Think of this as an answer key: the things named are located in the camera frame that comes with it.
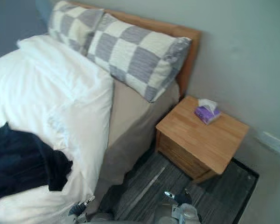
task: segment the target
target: beige bed sheet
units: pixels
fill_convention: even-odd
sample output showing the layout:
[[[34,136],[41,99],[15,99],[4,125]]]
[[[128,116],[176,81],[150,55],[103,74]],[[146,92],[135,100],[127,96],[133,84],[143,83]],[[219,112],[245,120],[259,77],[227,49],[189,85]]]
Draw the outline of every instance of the beige bed sheet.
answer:
[[[125,174],[145,153],[155,136],[155,125],[178,103],[179,87],[174,81],[154,103],[147,102],[136,91],[115,80],[109,141],[95,201],[87,213],[95,212],[112,185],[122,184]]]

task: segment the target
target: navy fleece throw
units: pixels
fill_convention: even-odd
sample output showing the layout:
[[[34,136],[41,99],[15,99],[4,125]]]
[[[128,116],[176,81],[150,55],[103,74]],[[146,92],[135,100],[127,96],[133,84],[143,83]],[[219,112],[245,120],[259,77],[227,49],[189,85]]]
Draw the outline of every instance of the navy fleece throw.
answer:
[[[72,161],[53,150],[36,135],[0,127],[0,198],[49,185],[61,191],[67,182]]]

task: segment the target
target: nightstand drawer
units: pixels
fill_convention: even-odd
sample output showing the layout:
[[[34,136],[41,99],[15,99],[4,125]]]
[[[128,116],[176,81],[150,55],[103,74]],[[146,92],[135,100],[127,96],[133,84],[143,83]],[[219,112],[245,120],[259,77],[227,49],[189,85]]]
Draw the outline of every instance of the nightstand drawer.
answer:
[[[162,133],[158,150],[193,179],[200,177],[210,170],[191,153]]]

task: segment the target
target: wooden nightstand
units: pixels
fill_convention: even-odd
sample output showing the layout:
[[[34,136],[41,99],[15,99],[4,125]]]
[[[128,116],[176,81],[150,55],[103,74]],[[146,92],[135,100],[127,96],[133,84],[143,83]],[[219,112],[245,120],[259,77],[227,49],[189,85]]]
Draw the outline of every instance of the wooden nightstand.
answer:
[[[199,183],[224,172],[249,127],[227,114],[210,125],[195,114],[197,99],[183,99],[158,125],[156,151]]]

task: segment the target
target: tissue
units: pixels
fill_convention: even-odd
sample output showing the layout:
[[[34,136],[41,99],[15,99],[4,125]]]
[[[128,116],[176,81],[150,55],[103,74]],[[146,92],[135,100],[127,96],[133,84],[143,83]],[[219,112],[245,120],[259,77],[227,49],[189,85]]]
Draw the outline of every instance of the tissue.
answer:
[[[198,107],[195,109],[194,114],[199,119],[209,125],[212,121],[216,120],[221,112],[217,108],[218,103],[209,99],[199,99]]]

